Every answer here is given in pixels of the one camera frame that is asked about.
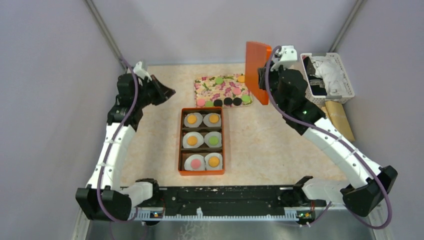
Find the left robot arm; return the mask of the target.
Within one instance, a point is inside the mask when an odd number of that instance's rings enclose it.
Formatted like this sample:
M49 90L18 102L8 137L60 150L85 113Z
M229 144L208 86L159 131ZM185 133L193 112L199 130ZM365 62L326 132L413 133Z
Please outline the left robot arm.
M107 114L106 135L93 174L75 199L89 220L123 222L141 203L154 207L160 202L159 185L153 178L121 187L122 168L129 145L143 117L143 108L160 105L176 92L154 75L140 77L125 73L117 80L118 94Z

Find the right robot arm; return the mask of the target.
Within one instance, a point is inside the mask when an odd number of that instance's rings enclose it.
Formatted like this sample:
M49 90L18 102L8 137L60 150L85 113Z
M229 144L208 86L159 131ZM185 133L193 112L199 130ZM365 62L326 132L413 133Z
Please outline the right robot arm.
M260 67L257 73L259 88L269 93L271 104L286 124L319 148L346 176L345 181L305 177L293 192L294 202L307 206L312 200L325 200L344 204L357 216L368 216L388 196L398 172L367 158L336 129L306 98L307 83L300 71Z

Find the pink cookie packed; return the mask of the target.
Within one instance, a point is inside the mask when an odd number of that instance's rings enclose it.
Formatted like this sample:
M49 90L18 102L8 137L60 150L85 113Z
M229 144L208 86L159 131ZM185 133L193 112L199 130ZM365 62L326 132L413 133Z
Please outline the pink cookie packed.
M192 169L199 169L202 166L202 161L198 158L195 158L191 161L190 166Z

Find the orange cookie box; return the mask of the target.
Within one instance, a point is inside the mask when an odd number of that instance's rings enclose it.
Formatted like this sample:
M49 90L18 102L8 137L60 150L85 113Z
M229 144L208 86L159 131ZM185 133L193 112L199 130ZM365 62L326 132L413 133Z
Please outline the orange cookie box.
M221 107L183 108L177 170L182 176L225 173L225 128Z

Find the green cookie packed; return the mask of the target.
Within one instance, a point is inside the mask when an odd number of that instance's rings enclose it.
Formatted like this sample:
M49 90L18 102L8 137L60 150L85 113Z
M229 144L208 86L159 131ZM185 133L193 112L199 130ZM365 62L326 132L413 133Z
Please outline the green cookie packed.
M220 138L218 136L211 136L209 138L208 142L212 146L217 146L220 142Z

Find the orange box lid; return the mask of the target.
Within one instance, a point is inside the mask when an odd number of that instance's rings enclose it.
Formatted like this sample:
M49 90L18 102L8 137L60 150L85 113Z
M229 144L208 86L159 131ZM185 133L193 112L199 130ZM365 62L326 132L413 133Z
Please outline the orange box lid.
M269 104L266 90L260 88L258 69L263 68L272 53L270 45L247 41L245 45L245 85L260 104Z

